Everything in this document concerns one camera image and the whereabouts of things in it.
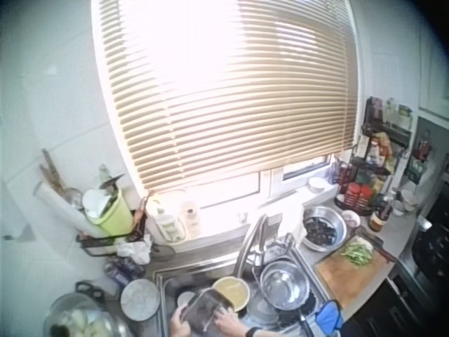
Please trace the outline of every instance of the kitchen sink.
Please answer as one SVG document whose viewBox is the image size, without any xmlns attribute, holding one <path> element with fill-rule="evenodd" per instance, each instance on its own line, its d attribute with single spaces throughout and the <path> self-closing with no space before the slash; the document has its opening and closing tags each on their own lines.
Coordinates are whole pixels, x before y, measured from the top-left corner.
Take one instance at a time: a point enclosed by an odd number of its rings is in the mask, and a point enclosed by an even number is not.
<svg viewBox="0 0 449 337">
<path fill-rule="evenodd" d="M 158 311 L 158 336 L 169 337 L 168 324 L 172 314 L 177 307 L 177 297 L 185 291 L 198 291 L 211 287 L 213 283 L 225 276 L 231 276 L 236 265 L 238 252 L 214 258 L 213 260 L 205 260 L 201 263 L 184 265 L 177 268 L 158 270 L 154 272 L 154 280 L 161 292 L 161 308 Z M 285 252 L 278 246 L 268 245 L 265 254 L 265 264 L 273 260 L 287 259 L 303 270 L 308 276 L 311 286 L 311 294 L 309 299 L 303 305 L 302 311 L 306 311 L 307 321 L 311 326 L 315 325 L 314 313 L 321 305 L 329 299 L 326 291 L 322 288 L 320 282 L 316 278 L 310 266 L 305 262 L 300 252 L 293 248 L 289 252 Z M 244 265 L 242 278 L 248 283 L 251 290 L 251 299 L 257 301 L 259 294 L 258 277 L 260 276 L 260 267 L 254 267 L 251 258 Z M 282 333 L 292 333 L 295 330 L 300 332 L 299 313 L 294 312 L 278 312 L 279 316 L 271 323 L 269 319 L 261 319 L 254 317 L 246 309 L 239 313 L 239 318 L 248 326 L 258 326 L 270 331 L 278 331 Z"/>
</svg>

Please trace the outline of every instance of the black fungus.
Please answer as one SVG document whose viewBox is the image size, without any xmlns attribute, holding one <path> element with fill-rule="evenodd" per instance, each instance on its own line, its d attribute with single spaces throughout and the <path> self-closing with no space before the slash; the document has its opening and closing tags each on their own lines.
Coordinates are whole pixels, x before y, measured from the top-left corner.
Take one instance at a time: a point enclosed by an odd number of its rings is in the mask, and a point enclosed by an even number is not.
<svg viewBox="0 0 449 337">
<path fill-rule="evenodd" d="M 319 246 L 330 246 L 335 242 L 337 231 L 320 218 L 308 218 L 304 222 L 307 230 L 306 238 Z"/>
</svg>

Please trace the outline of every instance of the window blind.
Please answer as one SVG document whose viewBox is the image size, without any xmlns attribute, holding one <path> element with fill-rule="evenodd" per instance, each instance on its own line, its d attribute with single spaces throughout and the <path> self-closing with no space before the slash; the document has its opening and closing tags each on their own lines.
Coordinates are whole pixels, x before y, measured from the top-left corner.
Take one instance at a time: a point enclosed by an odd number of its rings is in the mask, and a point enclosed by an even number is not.
<svg viewBox="0 0 449 337">
<path fill-rule="evenodd" d="M 146 189 L 352 144 L 357 59 L 344 0 L 93 0 L 93 24 L 109 113 Z"/>
</svg>

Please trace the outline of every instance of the blue cloth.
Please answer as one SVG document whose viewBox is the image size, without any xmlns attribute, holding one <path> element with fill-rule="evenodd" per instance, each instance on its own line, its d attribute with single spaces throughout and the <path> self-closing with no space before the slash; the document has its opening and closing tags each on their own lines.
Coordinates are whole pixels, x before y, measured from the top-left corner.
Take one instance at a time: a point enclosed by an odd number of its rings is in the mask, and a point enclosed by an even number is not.
<svg viewBox="0 0 449 337">
<path fill-rule="evenodd" d="M 316 313 L 315 322 L 327 336 L 335 330 L 340 330 L 343 326 L 343 317 L 338 302 L 330 300 L 324 303 Z"/>
</svg>

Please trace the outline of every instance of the hand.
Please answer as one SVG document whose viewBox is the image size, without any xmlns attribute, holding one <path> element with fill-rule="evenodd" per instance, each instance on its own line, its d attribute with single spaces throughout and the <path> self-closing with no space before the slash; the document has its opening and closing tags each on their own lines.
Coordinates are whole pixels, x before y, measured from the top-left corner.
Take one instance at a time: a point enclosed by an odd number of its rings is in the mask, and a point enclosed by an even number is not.
<svg viewBox="0 0 449 337">
<path fill-rule="evenodd" d="M 190 336 L 190 325 L 188 322 L 182 322 L 180 319 L 181 311 L 187 305 L 183 305 L 176 309 L 175 313 L 170 320 L 170 336 L 171 337 L 189 337 Z"/>
<path fill-rule="evenodd" d="M 214 324 L 223 334 L 228 337 L 245 337 L 250 328 L 239 321 L 237 314 L 228 309 L 220 308 L 215 312 Z"/>
</svg>

